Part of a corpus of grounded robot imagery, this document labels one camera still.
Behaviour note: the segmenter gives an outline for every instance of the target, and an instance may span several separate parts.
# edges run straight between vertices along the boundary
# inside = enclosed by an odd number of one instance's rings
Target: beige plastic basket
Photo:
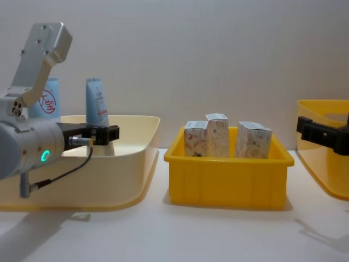
[[[84,123],[85,116],[64,116],[62,122]],[[82,169],[34,193],[19,197],[20,177],[0,181],[0,210],[116,210],[141,201],[147,192],[158,156],[158,126],[153,116],[109,116],[120,127],[113,142],[115,156],[93,156]],[[49,166],[31,171],[31,183],[54,178],[78,165],[87,148],[66,151]]]

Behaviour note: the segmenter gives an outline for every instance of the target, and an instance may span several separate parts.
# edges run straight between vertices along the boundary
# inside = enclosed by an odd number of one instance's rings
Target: white box
[[[208,157],[207,121],[189,121],[184,127],[185,155]]]
[[[239,122],[235,157],[268,158],[272,131],[262,124]]]
[[[209,114],[206,118],[208,120],[208,155],[230,157],[228,118],[224,114]]]

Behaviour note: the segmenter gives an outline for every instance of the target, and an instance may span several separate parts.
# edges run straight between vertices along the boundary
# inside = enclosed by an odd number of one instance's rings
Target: white table
[[[294,152],[279,212],[169,204],[164,152],[145,200],[129,209],[0,212],[0,261],[349,261],[349,203],[329,197]]]

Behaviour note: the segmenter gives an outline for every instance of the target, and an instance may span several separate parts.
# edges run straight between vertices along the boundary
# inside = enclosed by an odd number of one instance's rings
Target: red logo
[[[54,95],[48,90],[43,91],[43,94],[41,95],[39,103],[41,108],[47,114],[53,113],[56,109],[56,99]]]

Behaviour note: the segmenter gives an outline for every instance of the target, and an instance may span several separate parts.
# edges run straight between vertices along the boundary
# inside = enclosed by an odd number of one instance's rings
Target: robotic arm
[[[11,87],[0,98],[0,180],[19,174],[23,198],[38,189],[29,184],[30,170],[54,163],[64,150],[88,145],[92,135],[95,145],[106,145],[119,136],[118,126],[54,123],[22,115],[23,108],[40,99],[52,67],[66,59],[72,39],[63,23],[34,24]]]

